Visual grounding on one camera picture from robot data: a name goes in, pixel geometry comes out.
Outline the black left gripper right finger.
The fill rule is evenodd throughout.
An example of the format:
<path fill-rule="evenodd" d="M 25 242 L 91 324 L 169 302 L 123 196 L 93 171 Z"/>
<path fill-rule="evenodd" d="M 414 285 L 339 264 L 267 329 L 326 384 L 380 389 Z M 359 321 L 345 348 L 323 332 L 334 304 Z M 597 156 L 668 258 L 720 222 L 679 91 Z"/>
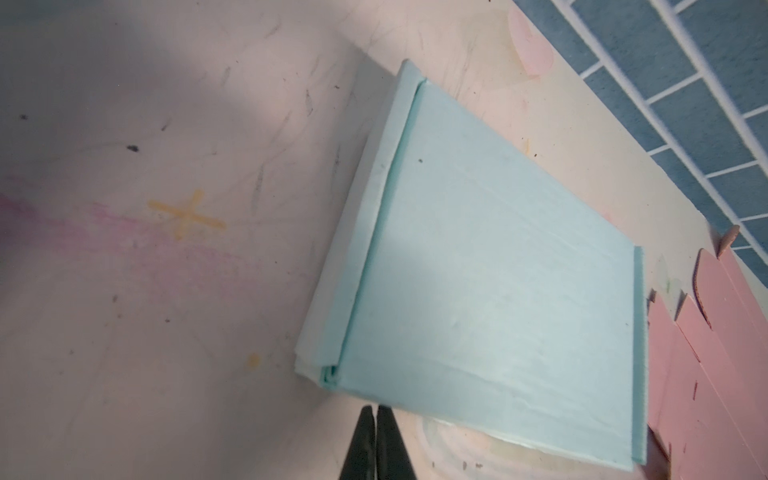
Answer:
<path fill-rule="evenodd" d="M 379 480 L 417 479 L 393 410 L 385 405 L 376 415 L 376 470 Z"/>

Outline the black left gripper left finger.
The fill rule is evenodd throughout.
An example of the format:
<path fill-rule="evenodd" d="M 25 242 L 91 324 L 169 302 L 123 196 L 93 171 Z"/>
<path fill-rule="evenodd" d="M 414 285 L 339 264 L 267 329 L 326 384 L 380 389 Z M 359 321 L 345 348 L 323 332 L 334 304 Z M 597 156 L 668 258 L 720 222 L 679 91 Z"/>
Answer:
<path fill-rule="evenodd" d="M 340 480 L 374 480 L 376 478 L 376 423 L 373 409 L 364 406 L 339 475 Z"/>

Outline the mint green paper box sheet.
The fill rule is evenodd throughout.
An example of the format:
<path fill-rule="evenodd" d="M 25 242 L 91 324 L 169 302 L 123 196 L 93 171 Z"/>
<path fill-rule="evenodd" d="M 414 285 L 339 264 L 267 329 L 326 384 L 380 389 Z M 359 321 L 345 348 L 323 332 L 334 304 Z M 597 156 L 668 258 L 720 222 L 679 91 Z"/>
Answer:
<path fill-rule="evenodd" d="M 330 391 L 598 465 L 647 458 L 643 250 L 410 61 L 295 355 Z"/>

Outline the pink paper box sheet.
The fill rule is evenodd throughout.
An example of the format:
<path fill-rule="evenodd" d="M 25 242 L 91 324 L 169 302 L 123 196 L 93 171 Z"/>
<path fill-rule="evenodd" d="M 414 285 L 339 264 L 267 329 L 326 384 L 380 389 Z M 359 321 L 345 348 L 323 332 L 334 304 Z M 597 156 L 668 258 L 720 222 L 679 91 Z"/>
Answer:
<path fill-rule="evenodd" d="M 732 247 L 698 253 L 691 293 L 657 265 L 648 425 L 672 479 L 767 476 L 767 318 Z"/>

